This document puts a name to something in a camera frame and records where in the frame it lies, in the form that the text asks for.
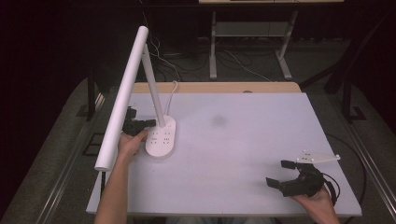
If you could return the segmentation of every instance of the wrist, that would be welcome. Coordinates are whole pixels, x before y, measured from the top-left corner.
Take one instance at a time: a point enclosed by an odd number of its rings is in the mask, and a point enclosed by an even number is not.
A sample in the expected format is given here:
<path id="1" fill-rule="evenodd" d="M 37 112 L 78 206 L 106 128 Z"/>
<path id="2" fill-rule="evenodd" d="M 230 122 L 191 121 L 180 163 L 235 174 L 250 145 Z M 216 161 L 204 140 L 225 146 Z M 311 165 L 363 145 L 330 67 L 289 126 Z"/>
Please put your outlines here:
<path id="1" fill-rule="evenodd" d="M 134 155 L 128 155 L 128 153 L 119 152 L 119 155 L 117 156 L 116 163 L 128 165 L 132 161 L 133 158 L 134 158 Z"/>

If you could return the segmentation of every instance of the table leg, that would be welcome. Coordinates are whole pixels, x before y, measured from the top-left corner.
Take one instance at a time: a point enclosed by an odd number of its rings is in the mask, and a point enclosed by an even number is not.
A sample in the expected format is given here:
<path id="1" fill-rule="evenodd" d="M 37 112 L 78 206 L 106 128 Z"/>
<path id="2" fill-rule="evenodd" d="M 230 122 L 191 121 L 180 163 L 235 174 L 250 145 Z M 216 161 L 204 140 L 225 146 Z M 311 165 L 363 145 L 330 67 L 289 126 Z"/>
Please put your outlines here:
<path id="1" fill-rule="evenodd" d="M 209 72 L 210 72 L 211 80 L 216 80 L 218 78 L 215 46 L 216 46 L 216 11 L 214 11 L 212 15 L 212 34 L 210 37 Z"/>
<path id="2" fill-rule="evenodd" d="M 291 14 L 291 18 L 290 18 L 290 21 L 289 21 L 289 24 L 288 24 L 288 28 L 286 30 L 286 33 L 285 33 L 285 36 L 284 36 L 284 39 L 283 39 L 282 47 L 280 49 L 276 50 L 277 61 L 279 62 L 279 66 L 280 66 L 280 69 L 282 70 L 283 77 L 286 80 L 291 80 L 292 79 L 289 67 L 286 64 L 285 52 L 286 52 L 286 48 L 288 47 L 288 44 L 289 44 L 289 41 L 290 41 L 291 32 L 293 31 L 294 23 L 295 23 L 296 18 L 297 18 L 297 14 L 298 14 L 298 11 L 293 11 L 293 13 Z"/>

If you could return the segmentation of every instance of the lamp base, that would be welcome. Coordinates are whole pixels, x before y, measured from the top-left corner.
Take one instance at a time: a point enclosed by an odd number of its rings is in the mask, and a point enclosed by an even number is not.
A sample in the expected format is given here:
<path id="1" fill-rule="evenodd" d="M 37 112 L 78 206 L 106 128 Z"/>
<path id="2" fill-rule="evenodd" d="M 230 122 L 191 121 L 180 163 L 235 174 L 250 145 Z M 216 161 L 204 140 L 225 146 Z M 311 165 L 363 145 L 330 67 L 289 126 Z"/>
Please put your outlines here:
<path id="1" fill-rule="evenodd" d="M 163 118 L 165 120 L 165 127 L 155 126 L 148 129 L 146 151 L 155 159 L 168 157 L 175 143 L 176 122 L 169 116 L 163 116 Z"/>

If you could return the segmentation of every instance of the white cable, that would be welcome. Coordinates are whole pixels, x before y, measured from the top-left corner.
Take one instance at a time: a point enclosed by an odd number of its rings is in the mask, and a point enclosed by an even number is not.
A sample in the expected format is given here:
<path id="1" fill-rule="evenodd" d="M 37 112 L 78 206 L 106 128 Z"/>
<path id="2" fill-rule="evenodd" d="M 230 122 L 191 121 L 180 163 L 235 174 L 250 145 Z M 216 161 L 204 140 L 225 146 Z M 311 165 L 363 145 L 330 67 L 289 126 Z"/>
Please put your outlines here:
<path id="1" fill-rule="evenodd" d="M 170 104 L 171 104 L 171 101 L 172 101 L 172 96 L 173 96 L 173 93 L 175 93 L 175 91 L 176 91 L 176 89 L 177 89 L 177 86 L 178 86 L 178 82 L 177 82 L 176 80 L 174 80 L 174 81 L 173 81 L 173 83 L 175 83 L 175 84 L 176 84 L 176 86 L 175 86 L 175 88 L 172 90 L 172 92 L 171 92 L 171 95 L 169 96 L 169 99 L 168 99 L 168 104 L 166 105 L 166 108 L 165 108 L 165 115 L 168 115 L 168 112 L 169 112 L 169 106 L 170 106 Z"/>
<path id="2" fill-rule="evenodd" d="M 148 23 L 148 19 L 147 19 L 147 17 L 146 17 L 146 14 L 145 14 L 145 12 L 142 12 L 142 13 L 143 13 L 143 17 L 144 17 L 144 19 L 145 19 L 146 26 L 149 28 L 149 23 Z M 157 51 L 157 54 L 153 54 L 153 53 L 150 53 L 150 54 L 153 55 L 153 56 L 155 56 L 155 57 L 157 57 L 157 58 L 160 59 L 161 61 L 163 61 L 163 62 L 165 62 L 165 63 L 171 65 L 171 66 L 175 69 L 175 72 L 176 72 L 176 74 L 177 74 L 177 77 L 179 78 L 179 81 L 181 81 L 181 75 L 178 73 L 176 67 L 175 67 L 172 63 L 169 63 L 168 61 L 166 61 L 165 59 L 163 59 L 163 58 L 160 56 L 160 50 L 159 50 L 160 45 L 161 45 L 160 40 L 159 40 L 157 37 L 154 36 L 154 38 L 158 41 L 158 46 L 157 46 L 157 45 L 155 45 L 155 44 L 152 42 L 152 35 L 151 35 L 151 32 L 148 33 L 148 37 L 149 37 L 149 42 L 150 42 L 151 45 L 155 48 L 155 51 Z"/>
<path id="3" fill-rule="evenodd" d="M 239 63 L 239 65 L 241 65 L 241 67 L 244 68 L 245 70 L 247 70 L 249 73 L 254 74 L 254 75 L 256 75 L 256 76 L 259 76 L 259 77 L 263 77 L 263 78 L 265 78 L 265 79 L 268 80 L 268 81 L 273 81 L 273 80 L 269 79 L 268 77 L 262 76 L 262 75 L 260 75 L 260 74 L 258 74 L 258 73 L 255 73 L 255 72 L 249 70 L 249 69 L 246 68 L 242 63 L 240 63 L 240 62 L 238 61 L 238 59 L 237 59 L 235 56 L 233 56 L 233 54 L 232 54 L 230 51 L 228 51 L 228 50 L 224 50 L 224 51 L 227 52 L 228 54 L 230 54 L 230 55 Z"/>

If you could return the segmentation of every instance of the hand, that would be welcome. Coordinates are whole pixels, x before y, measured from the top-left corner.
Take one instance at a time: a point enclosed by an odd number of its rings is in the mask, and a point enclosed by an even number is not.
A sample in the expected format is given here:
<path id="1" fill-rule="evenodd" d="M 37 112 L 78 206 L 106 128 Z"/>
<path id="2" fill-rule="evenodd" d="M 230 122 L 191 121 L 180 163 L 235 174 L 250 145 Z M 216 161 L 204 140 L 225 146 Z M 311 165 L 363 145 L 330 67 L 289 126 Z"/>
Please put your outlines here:
<path id="1" fill-rule="evenodd" d="M 134 154 L 139 150 L 141 141 L 146 140 L 148 131 L 143 130 L 137 136 L 133 137 L 126 133 L 121 133 L 119 141 L 119 157 L 124 158 L 128 162 L 132 161 Z"/>
<path id="2" fill-rule="evenodd" d="M 332 198 L 324 186 L 310 198 L 305 195 L 292 196 L 291 198 L 300 203 L 318 224 L 340 223 L 332 205 Z"/>

